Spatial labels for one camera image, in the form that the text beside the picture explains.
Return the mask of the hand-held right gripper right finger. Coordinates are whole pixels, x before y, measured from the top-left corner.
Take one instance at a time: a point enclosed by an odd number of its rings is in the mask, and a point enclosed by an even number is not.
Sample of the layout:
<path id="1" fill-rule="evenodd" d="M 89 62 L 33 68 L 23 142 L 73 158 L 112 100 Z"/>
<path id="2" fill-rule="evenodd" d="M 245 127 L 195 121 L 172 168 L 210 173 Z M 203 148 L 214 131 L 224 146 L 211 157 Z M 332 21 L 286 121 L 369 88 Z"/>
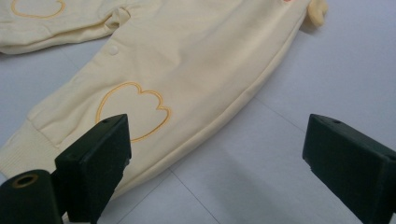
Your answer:
<path id="1" fill-rule="evenodd" d="M 396 152 L 344 122 L 309 117 L 303 159 L 363 224 L 396 214 Z"/>

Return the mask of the cream baby romper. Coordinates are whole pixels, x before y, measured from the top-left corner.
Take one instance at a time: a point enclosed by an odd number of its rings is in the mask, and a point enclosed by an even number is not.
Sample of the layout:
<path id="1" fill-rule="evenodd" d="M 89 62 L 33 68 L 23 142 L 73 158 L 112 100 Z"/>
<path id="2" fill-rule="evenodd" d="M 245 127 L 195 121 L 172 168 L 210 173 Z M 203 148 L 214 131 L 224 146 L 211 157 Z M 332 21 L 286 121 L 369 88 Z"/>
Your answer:
<path id="1" fill-rule="evenodd" d="M 53 170 L 102 119 L 130 123 L 116 192 L 158 175 L 223 127 L 262 87 L 326 0 L 0 0 L 0 52 L 103 38 L 74 77 L 0 148 L 0 173 Z"/>

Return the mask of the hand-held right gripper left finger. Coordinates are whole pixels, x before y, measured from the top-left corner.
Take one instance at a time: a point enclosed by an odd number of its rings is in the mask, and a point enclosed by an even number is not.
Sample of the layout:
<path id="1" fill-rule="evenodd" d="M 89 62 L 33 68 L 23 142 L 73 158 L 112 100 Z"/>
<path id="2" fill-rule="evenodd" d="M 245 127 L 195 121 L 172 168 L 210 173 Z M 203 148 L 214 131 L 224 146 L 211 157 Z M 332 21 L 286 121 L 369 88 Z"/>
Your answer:
<path id="1" fill-rule="evenodd" d="M 131 158 L 128 117 L 98 122 L 55 159 L 61 211 L 72 222 L 97 222 Z"/>

